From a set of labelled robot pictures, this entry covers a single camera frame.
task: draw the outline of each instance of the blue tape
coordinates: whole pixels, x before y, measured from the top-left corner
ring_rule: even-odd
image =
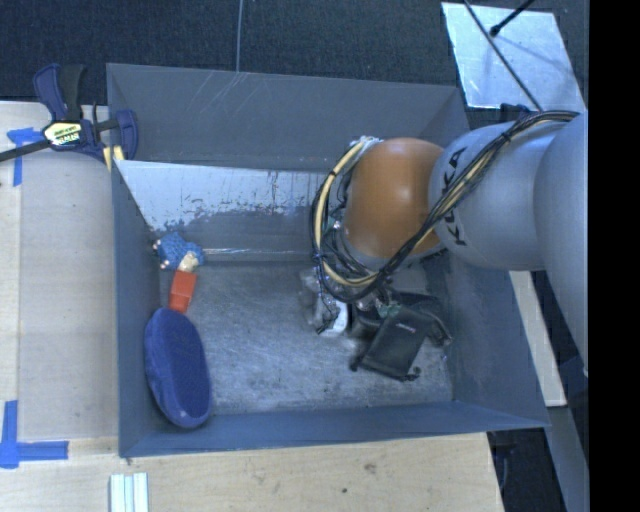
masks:
[[[7,137],[13,142],[16,147],[20,147],[23,144],[30,144],[32,142],[39,142],[44,140],[44,136],[33,128],[21,128],[19,130],[9,130]],[[16,158],[13,166],[13,186],[17,187],[22,183],[22,157]]]
[[[2,440],[0,440],[0,468],[15,469],[22,461],[65,460],[69,458],[69,441],[19,443],[18,401],[5,402]]]

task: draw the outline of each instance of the black stand leg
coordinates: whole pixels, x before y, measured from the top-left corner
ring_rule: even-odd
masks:
[[[522,11],[524,11],[533,2],[535,2],[535,0],[527,0],[520,7],[518,7],[515,11],[513,11],[511,14],[509,14],[509,16],[507,16],[505,19],[503,19],[500,23],[498,23],[497,25],[494,25],[493,27],[491,27],[491,30],[489,31],[489,34],[491,34],[493,37],[497,36],[498,32],[500,32],[502,30],[502,28],[507,23],[509,23],[516,16],[518,16],[518,14],[520,14]]]

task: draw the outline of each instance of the clamp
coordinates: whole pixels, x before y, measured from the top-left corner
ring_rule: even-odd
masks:
[[[85,66],[50,64],[38,71],[33,85],[42,103],[51,114],[51,123],[42,129],[43,140],[0,153],[0,162],[41,149],[74,151],[110,164],[110,148],[100,140],[100,132],[119,128],[120,147],[126,159],[132,159],[138,148],[138,128],[132,110],[118,110],[115,118],[98,122],[96,106],[93,122],[83,118],[78,104],[78,88]]]

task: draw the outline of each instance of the blue toy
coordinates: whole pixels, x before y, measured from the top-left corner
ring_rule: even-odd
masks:
[[[163,236],[153,248],[158,252],[160,258],[160,268],[169,270],[185,270],[192,272],[193,269],[204,263],[204,252],[202,248],[193,243],[185,241],[178,233],[169,233]]]

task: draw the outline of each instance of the yellow cable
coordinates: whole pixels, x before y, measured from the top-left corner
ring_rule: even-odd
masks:
[[[346,164],[353,158],[354,155],[356,155],[364,147],[364,145],[369,140],[372,140],[372,139],[362,139],[357,144],[355,144],[349,151],[347,151],[347,153],[345,153],[345,155],[340,159],[340,161],[333,168],[333,171],[329,174],[329,176],[327,177],[324,183],[324,186],[322,187],[322,190],[318,198],[316,214],[314,217],[314,237],[315,237],[316,245],[318,248],[320,248],[320,245],[322,243],[322,216],[323,216],[324,207],[327,201],[327,196],[329,195],[329,191],[331,190],[331,185],[335,181],[338,174],[340,174],[344,170]],[[372,283],[373,280],[378,275],[378,273],[376,272],[376,273],[370,274],[369,276],[361,277],[358,279],[346,279],[342,277],[340,274],[338,274],[338,272],[336,272],[333,268],[331,268],[331,266],[326,261],[322,262],[322,266],[324,268],[325,273],[329,277],[331,277],[331,279],[345,286],[355,286],[355,287],[366,286]]]

